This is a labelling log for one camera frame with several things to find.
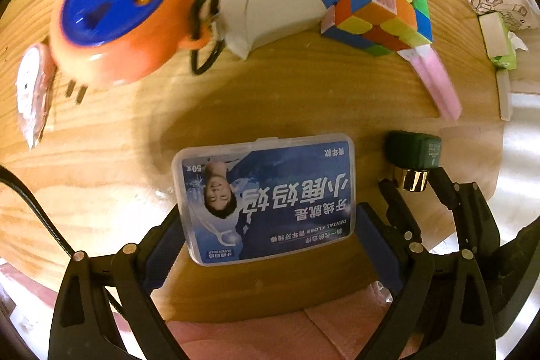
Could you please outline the white angular plastic case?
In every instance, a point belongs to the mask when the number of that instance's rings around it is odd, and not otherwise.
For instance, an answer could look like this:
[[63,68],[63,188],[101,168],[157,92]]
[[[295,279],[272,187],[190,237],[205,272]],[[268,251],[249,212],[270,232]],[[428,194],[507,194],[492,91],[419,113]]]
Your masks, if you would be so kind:
[[252,50],[316,26],[321,0],[221,0],[225,44],[241,59]]

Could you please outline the orange round blue-top toy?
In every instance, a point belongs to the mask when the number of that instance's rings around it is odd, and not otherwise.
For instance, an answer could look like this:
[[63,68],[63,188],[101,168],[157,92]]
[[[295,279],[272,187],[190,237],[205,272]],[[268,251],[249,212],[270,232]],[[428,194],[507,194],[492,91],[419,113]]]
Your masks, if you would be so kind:
[[58,68],[95,88],[134,83],[180,49],[200,75],[224,41],[211,32],[220,0],[58,0],[49,29]]

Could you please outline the dark green gold-cap bottle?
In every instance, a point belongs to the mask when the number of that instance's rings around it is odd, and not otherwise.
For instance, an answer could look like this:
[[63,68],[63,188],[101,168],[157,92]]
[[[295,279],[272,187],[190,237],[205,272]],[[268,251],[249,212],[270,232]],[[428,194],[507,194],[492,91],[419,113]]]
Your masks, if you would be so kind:
[[439,166],[441,152],[442,139],[428,133],[391,131],[383,142],[395,185],[409,192],[425,190],[429,172]]

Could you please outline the green tissue pack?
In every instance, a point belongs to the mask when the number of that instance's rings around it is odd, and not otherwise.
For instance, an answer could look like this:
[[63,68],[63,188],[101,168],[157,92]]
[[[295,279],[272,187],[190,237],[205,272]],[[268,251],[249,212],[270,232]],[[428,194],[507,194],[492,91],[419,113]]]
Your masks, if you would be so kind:
[[517,69],[517,50],[528,47],[516,33],[510,31],[499,12],[478,17],[487,57],[495,67],[502,70]]

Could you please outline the colourful Rubik's cube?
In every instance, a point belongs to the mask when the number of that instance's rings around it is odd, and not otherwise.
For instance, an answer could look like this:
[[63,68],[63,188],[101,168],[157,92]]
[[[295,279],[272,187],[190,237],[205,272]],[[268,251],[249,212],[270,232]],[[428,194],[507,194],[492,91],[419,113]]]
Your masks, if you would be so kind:
[[433,42],[427,0],[322,0],[320,34],[372,56]]

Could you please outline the blue dental floss box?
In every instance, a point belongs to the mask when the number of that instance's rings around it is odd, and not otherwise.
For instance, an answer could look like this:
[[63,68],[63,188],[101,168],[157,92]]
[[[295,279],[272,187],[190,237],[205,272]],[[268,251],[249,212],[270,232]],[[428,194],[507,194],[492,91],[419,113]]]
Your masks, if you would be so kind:
[[171,169],[189,255],[201,266],[232,265],[348,238],[354,156],[344,133],[179,151]]

